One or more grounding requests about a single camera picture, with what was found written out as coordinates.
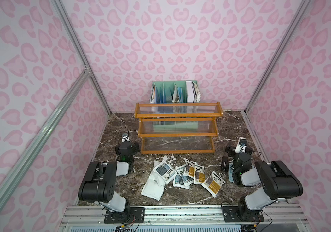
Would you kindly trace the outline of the yellow coffee bag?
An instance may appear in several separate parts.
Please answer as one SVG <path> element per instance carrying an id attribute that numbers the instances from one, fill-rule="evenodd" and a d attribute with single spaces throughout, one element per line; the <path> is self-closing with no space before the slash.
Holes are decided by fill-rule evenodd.
<path id="1" fill-rule="evenodd" d="M 205 181 L 205 168 L 199 164 L 195 164 L 195 171 L 194 171 L 194 184 L 199 185 L 204 183 Z"/>
<path id="2" fill-rule="evenodd" d="M 191 178 L 194 178 L 194 175 L 195 175 L 195 162 L 193 161 L 190 161 L 188 159 L 184 159 L 185 160 L 185 170 L 184 170 L 184 173 L 183 175 L 184 176 L 187 176 L 187 177 L 191 177 Z"/>
<path id="3" fill-rule="evenodd" d="M 214 198 L 226 183 L 215 171 L 201 184 Z"/>

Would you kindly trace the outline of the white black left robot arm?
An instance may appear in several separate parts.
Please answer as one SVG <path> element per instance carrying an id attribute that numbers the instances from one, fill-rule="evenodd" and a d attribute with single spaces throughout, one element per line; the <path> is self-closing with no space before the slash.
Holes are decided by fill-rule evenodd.
<path id="1" fill-rule="evenodd" d="M 78 198 L 88 203 L 98 203 L 117 214 L 130 214 L 125 197 L 115 191 L 116 177 L 125 176 L 134 169 L 134 155 L 139 153 L 139 143 L 124 141 L 115 147 L 116 161 L 93 161 L 88 165 L 78 191 Z"/>

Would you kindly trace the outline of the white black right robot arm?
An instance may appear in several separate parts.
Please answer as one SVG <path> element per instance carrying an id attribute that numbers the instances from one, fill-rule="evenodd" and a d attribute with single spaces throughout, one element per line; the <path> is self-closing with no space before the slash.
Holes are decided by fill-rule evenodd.
<path id="1" fill-rule="evenodd" d="M 238 187 L 260 185 L 252 194 L 243 196 L 237 206 L 224 206 L 226 221 L 263 221 L 264 207 L 278 199 L 292 199 L 303 194 L 303 186 L 298 178 L 282 161 L 256 161 L 252 167 L 253 154 L 248 145 L 236 148 L 226 146 L 227 156 L 223 156 L 221 171 L 227 172 L 229 181 Z"/>

